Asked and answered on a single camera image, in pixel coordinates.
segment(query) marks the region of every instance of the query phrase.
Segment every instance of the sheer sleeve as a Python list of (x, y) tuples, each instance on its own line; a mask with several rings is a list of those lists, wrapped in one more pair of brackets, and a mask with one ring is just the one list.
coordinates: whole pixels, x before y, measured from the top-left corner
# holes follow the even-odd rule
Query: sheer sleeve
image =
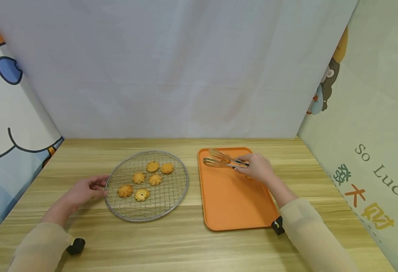
[(307, 200), (291, 201), (280, 214), (288, 238), (314, 271), (359, 271)]
[(54, 223), (40, 223), (17, 247), (8, 272), (54, 272), (73, 238)]

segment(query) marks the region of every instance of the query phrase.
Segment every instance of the cookie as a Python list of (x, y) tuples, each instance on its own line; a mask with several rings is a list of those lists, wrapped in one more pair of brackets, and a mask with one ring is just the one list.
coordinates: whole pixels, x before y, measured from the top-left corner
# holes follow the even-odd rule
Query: cookie
[(162, 177), (158, 174), (153, 174), (149, 177), (149, 184), (152, 186), (156, 186), (161, 183)]
[(137, 201), (145, 201), (146, 198), (150, 196), (150, 192), (146, 189), (139, 189), (135, 193), (135, 200)]
[(122, 185), (118, 189), (118, 195), (121, 198), (127, 198), (128, 196), (132, 195), (134, 189), (130, 185)]
[(157, 161), (151, 161), (150, 163), (147, 164), (146, 170), (148, 172), (156, 172), (160, 167), (160, 164)]
[(140, 183), (144, 182), (145, 179), (146, 179), (146, 176), (141, 172), (136, 172), (132, 176), (132, 182), (135, 184), (140, 184)]
[(161, 172), (163, 172), (164, 174), (170, 174), (171, 172), (173, 172), (173, 164), (171, 163), (165, 163), (161, 166)]

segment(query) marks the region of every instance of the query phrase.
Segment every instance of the wood grain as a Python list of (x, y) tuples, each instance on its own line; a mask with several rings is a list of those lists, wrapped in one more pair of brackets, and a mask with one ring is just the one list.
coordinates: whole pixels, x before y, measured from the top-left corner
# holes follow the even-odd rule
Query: wood grain
[(68, 139), (0, 226), (0, 271), (44, 212), (81, 178), (110, 173), (140, 151), (164, 150), (187, 166), (190, 187), (173, 212), (150, 223), (117, 218), (104, 201), (86, 204), (68, 231), (86, 240), (80, 257), (64, 255), (58, 271), (309, 271), (286, 235), (272, 229), (209, 231), (203, 222), (197, 152), (246, 146), (269, 158), (277, 172), (307, 198), (361, 271), (393, 271), (301, 139)]

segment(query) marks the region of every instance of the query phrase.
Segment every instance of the cartoon wall panel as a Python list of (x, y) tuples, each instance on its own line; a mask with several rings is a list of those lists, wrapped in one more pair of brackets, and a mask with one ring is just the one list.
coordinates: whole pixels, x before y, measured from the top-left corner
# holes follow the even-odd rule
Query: cartoon wall panel
[(0, 34), (0, 224), (61, 142)]
[(299, 137), (398, 271), (398, 1), (359, 1)]

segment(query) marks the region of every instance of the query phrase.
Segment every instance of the orange chinese character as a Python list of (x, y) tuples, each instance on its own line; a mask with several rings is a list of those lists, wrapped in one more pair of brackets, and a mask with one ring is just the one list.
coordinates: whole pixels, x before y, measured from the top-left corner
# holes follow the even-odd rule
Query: orange chinese character
[(372, 221), (376, 229), (384, 229), (389, 226), (394, 226), (394, 220), (385, 215), (376, 202), (368, 205), (361, 215)]
[(365, 201), (365, 197), (362, 194), (362, 193), (365, 193), (365, 190), (364, 189), (359, 190), (353, 184), (352, 184), (352, 186), (354, 188), (354, 192), (348, 192), (348, 193), (345, 193), (345, 195), (353, 195), (353, 206), (356, 208), (358, 206), (358, 195), (360, 195), (360, 197)]

